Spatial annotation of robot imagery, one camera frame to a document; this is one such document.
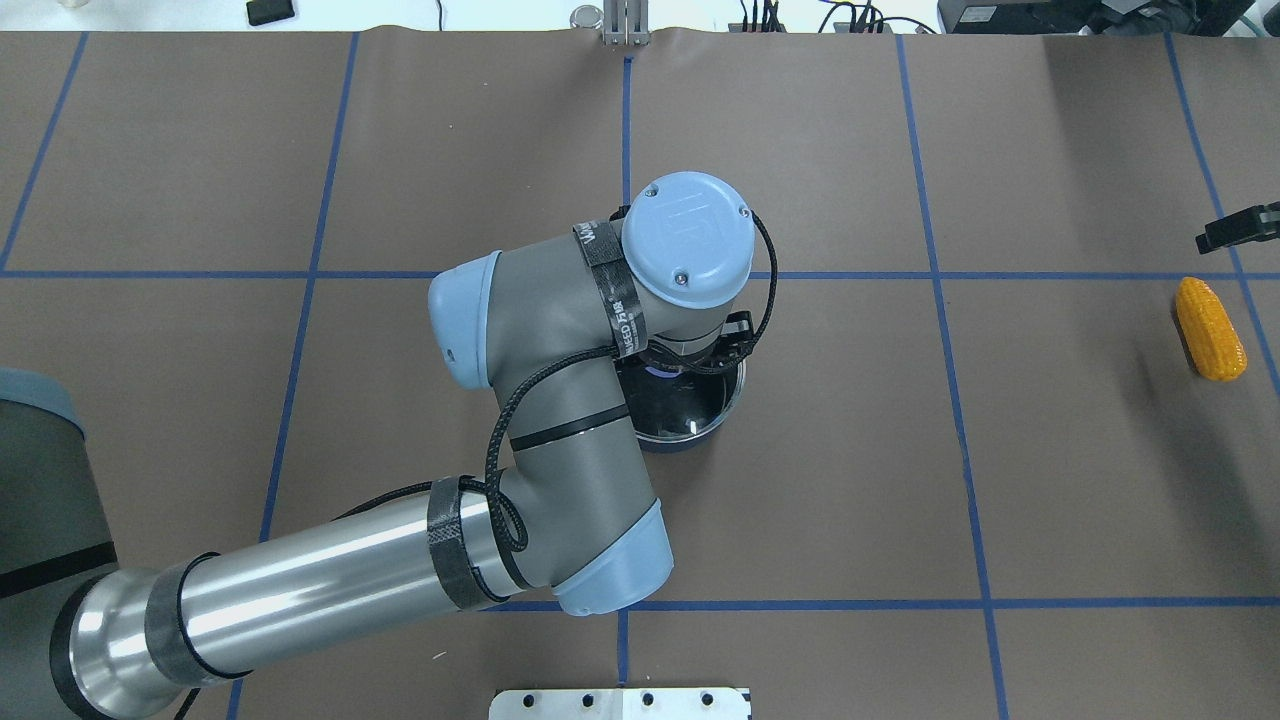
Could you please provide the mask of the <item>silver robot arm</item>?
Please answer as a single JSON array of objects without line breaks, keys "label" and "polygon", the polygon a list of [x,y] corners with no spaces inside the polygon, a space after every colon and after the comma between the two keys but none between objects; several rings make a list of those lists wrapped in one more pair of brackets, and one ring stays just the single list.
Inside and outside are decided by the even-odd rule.
[{"label": "silver robot arm", "polygon": [[402,468],[312,527],[127,568],[69,392],[3,369],[3,716],[148,719],[273,664],[529,591],[594,616],[673,571],[643,457],[644,404],[736,377],[769,324],[735,309],[759,211],[682,170],[608,218],[438,273],[428,316],[452,380],[495,400],[472,471]]}]

